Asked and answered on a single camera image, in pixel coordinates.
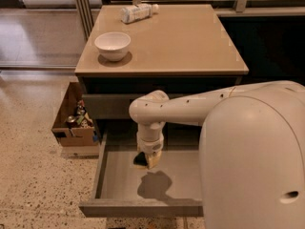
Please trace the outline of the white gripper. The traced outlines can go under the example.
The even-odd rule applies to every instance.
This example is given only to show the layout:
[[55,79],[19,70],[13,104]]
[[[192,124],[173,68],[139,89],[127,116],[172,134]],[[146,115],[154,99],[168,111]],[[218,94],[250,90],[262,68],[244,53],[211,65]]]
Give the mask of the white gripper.
[[155,167],[162,155],[161,150],[164,147],[164,136],[162,135],[155,141],[147,141],[142,138],[137,138],[137,152],[143,152],[146,155],[146,160],[148,163],[148,168],[152,169]]

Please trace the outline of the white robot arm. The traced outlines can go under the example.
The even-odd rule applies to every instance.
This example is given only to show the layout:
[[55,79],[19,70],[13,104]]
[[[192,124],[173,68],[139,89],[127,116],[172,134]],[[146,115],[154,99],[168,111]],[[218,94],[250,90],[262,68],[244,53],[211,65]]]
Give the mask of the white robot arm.
[[135,99],[137,149],[152,168],[167,123],[198,126],[205,229],[305,229],[305,87],[272,81]]

